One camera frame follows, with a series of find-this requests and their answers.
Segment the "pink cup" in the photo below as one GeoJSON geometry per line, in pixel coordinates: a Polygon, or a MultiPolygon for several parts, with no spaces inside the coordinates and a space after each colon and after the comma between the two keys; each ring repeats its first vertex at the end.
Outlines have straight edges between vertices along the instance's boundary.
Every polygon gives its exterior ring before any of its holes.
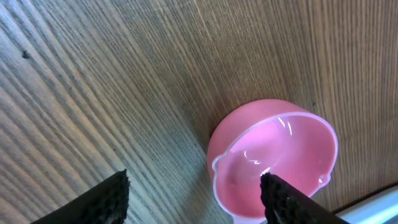
{"type": "Polygon", "coordinates": [[[214,131],[207,165],[220,207],[235,224],[266,218],[260,176],[271,172],[311,197],[330,181],[338,142],[324,119],[282,100],[257,100],[214,131]]]}

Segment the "cup rim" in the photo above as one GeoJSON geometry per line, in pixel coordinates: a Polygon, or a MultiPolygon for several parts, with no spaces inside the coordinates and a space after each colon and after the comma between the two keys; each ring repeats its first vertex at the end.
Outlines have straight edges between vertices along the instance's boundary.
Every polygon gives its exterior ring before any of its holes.
{"type": "MultiPolygon", "coordinates": [[[[216,179],[217,179],[217,173],[218,173],[218,172],[217,172],[217,168],[216,168],[217,162],[218,162],[221,158],[223,158],[224,156],[226,156],[227,153],[229,153],[229,150],[230,150],[230,149],[231,149],[243,136],[245,136],[245,135],[246,135],[247,133],[249,133],[250,131],[252,131],[252,130],[258,128],[259,126],[261,126],[261,125],[263,125],[263,124],[265,124],[265,123],[267,123],[267,122],[270,122],[270,121],[272,121],[272,120],[274,120],[274,119],[277,119],[277,118],[284,118],[284,117],[289,117],[289,116],[304,116],[304,117],[312,118],[312,119],[315,119],[315,120],[321,122],[321,124],[323,124],[324,126],[326,126],[326,127],[328,128],[329,133],[332,135],[333,140],[334,140],[334,143],[335,143],[335,148],[334,148],[334,152],[335,152],[335,153],[334,153],[333,162],[332,162],[332,164],[331,164],[329,170],[327,171],[327,175],[329,175],[329,176],[331,175],[331,172],[332,172],[332,170],[333,170],[333,168],[334,168],[334,166],[335,166],[335,164],[336,164],[336,160],[337,160],[337,154],[338,154],[338,139],[337,139],[337,135],[336,135],[335,130],[333,129],[333,127],[331,126],[331,124],[329,124],[329,122],[327,122],[325,119],[319,117],[318,115],[315,115],[315,114],[310,113],[310,112],[298,112],[298,111],[295,111],[295,112],[281,113],[281,114],[277,114],[277,115],[270,116],[270,117],[268,117],[268,118],[266,118],[266,119],[263,119],[263,120],[261,120],[261,121],[255,123],[254,125],[252,125],[252,126],[250,126],[249,128],[247,128],[247,130],[243,131],[243,132],[242,132],[242,133],[241,133],[241,134],[228,146],[228,148],[225,150],[225,152],[222,153],[222,154],[220,154],[220,155],[218,155],[218,156],[216,156],[216,157],[213,159],[213,162],[211,163],[211,168],[212,168],[213,171],[214,171],[214,176],[213,176],[213,192],[214,192],[214,196],[215,196],[215,198],[216,198],[216,201],[217,201],[218,205],[219,205],[226,213],[230,214],[232,217],[244,217],[244,218],[249,218],[249,219],[253,219],[253,220],[259,220],[260,222],[263,222],[263,221],[266,220],[265,217],[246,217],[246,216],[234,214],[234,213],[230,212],[230,211],[221,203],[221,200],[220,200],[220,198],[218,197],[218,194],[217,194],[217,186],[216,186],[216,179]]],[[[329,181],[328,181],[326,184],[324,184],[324,185],[318,185],[318,186],[315,188],[315,190],[314,190],[313,192],[311,192],[311,193],[308,195],[308,197],[311,197],[311,196],[314,195],[319,189],[321,189],[322,187],[326,186],[326,185],[329,183],[329,181]]]]}

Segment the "pink bowl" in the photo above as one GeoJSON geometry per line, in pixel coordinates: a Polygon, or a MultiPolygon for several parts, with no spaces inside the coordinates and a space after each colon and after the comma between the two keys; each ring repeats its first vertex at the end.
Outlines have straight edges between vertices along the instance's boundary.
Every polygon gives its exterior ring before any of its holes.
{"type": "Polygon", "coordinates": [[[258,100],[218,125],[207,164],[221,208],[234,219],[262,221],[261,174],[276,174],[310,197],[329,183],[337,151],[324,119],[286,101],[258,100]]]}

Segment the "wooden table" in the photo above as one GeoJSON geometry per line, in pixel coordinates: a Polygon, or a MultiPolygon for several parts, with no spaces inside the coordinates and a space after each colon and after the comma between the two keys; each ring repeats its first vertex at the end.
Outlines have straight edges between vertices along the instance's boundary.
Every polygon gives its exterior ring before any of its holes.
{"type": "Polygon", "coordinates": [[[206,147],[263,98],[336,129],[322,206],[396,183],[397,21],[398,1],[0,1],[0,222],[127,169],[128,223],[231,223],[206,147]]]}

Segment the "black spot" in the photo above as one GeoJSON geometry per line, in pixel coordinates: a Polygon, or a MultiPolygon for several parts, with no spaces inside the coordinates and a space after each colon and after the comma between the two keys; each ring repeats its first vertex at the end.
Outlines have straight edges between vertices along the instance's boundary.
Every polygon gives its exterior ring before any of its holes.
{"type": "Polygon", "coordinates": [[[30,59],[29,54],[27,53],[26,50],[24,50],[24,51],[22,52],[22,58],[24,58],[24,59],[30,59]]]}

